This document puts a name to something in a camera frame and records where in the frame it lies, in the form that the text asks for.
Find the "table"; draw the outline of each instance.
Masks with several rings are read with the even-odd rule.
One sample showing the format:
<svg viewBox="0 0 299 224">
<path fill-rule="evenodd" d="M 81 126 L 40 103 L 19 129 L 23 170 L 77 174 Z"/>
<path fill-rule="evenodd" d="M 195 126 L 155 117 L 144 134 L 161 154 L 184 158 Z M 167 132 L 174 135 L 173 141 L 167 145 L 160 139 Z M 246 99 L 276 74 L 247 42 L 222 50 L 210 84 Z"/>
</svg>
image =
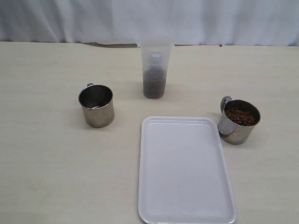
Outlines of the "table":
<svg viewBox="0 0 299 224">
<path fill-rule="evenodd" d="M 138 48 L 0 43 L 0 223 L 141 224 L 141 122 L 151 115 L 218 122 L 223 96 L 261 112 L 243 145 L 223 142 L 239 224 L 299 220 L 299 48 L 177 46 L 165 96 L 142 95 Z M 114 92 L 115 120 L 90 128 L 87 83 Z"/>
</svg>

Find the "white fabric backdrop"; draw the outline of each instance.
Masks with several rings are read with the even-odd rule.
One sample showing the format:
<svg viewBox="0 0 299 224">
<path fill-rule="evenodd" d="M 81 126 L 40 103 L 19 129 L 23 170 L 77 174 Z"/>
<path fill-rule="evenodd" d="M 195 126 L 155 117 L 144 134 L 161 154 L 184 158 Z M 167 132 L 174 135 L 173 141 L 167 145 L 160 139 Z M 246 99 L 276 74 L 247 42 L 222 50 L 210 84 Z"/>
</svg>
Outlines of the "white fabric backdrop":
<svg viewBox="0 0 299 224">
<path fill-rule="evenodd" d="M 299 45 L 299 0 L 0 0 L 0 40 Z"/>
</svg>

